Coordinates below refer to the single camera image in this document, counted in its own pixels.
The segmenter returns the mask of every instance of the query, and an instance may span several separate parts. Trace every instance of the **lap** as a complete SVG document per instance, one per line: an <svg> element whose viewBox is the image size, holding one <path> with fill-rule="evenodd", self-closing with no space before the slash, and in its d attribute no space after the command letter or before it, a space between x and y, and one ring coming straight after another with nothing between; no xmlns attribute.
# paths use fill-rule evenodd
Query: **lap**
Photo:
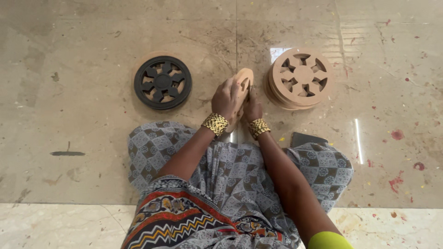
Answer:
<svg viewBox="0 0 443 249"><path fill-rule="evenodd" d="M166 121L144 124L129 135L128 178L142 196L158 170L195 131ZM329 212L351 180L350 161L328 144L304 144L284 150L311 185L323 209ZM244 226L244 218L254 217L264 226L282 232L293 246L299 243L295 225L283 212L258 146L213 141L189 182L237 222L239 229L249 229Z"/></svg>

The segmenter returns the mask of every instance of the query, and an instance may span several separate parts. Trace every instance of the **stack of bangles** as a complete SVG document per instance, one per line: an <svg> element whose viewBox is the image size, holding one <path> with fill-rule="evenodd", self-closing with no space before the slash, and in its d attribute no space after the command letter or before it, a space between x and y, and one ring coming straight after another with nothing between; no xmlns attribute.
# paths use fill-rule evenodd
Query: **stack of bangles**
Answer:
<svg viewBox="0 0 443 249"><path fill-rule="evenodd" d="M228 126L228 121L219 114L211 113L203 122L202 126L209 128L215 133L216 136L220 136ZM263 132L271 131L268 125L262 118L256 119L249 123L249 132L252 137L257 140L257 136Z"/></svg>

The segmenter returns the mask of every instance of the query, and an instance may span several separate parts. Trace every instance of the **black wheel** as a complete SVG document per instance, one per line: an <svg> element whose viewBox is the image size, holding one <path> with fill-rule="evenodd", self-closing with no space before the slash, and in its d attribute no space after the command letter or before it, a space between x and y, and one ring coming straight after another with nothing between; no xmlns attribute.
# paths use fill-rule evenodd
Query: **black wheel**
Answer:
<svg viewBox="0 0 443 249"><path fill-rule="evenodd" d="M156 110L167 110L181 104L192 88L186 65L171 56L158 56L143 63L134 79L137 97Z"/></svg>

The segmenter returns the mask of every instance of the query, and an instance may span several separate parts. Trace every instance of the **green sleeve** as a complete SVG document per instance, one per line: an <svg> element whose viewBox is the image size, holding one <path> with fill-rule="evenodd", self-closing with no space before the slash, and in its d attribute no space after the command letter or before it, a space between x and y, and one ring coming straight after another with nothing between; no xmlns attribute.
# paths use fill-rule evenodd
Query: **green sleeve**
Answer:
<svg viewBox="0 0 443 249"><path fill-rule="evenodd" d="M354 249L340 234L320 232L312 236L308 249Z"/></svg>

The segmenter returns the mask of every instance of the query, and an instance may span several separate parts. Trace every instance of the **polished floor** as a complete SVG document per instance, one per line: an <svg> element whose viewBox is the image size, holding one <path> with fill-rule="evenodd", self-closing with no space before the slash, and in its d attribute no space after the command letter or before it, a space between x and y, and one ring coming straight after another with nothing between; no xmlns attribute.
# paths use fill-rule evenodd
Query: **polished floor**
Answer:
<svg viewBox="0 0 443 249"><path fill-rule="evenodd" d="M217 85L248 67L282 146L302 132L351 159L338 207L443 208L442 10L436 0L3 0L0 202L135 204L126 136L158 120L198 127ZM263 93L271 50L291 47L334 66L333 93L312 109L285 111ZM193 89L159 112L135 96L132 71L160 50L186 63ZM50 154L67 150L85 155Z"/></svg>
<svg viewBox="0 0 443 249"><path fill-rule="evenodd" d="M129 205L0 204L0 248L117 249L134 211ZM442 209L333 208L329 217L355 249L442 248Z"/></svg>

